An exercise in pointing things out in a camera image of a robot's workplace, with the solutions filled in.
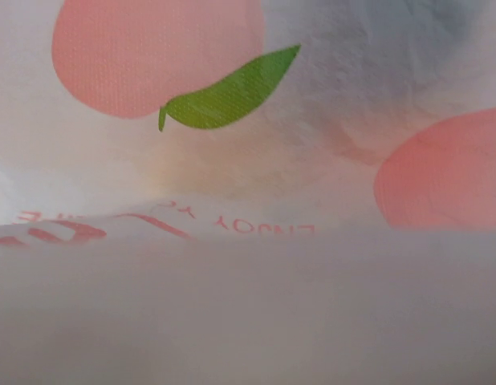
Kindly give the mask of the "pink plastic bag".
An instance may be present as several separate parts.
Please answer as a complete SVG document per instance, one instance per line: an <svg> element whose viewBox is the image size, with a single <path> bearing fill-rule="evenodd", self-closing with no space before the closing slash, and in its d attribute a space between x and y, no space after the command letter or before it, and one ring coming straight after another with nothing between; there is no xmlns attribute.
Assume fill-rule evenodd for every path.
<svg viewBox="0 0 496 385"><path fill-rule="evenodd" d="M496 384L496 1L0 1L0 384Z"/></svg>

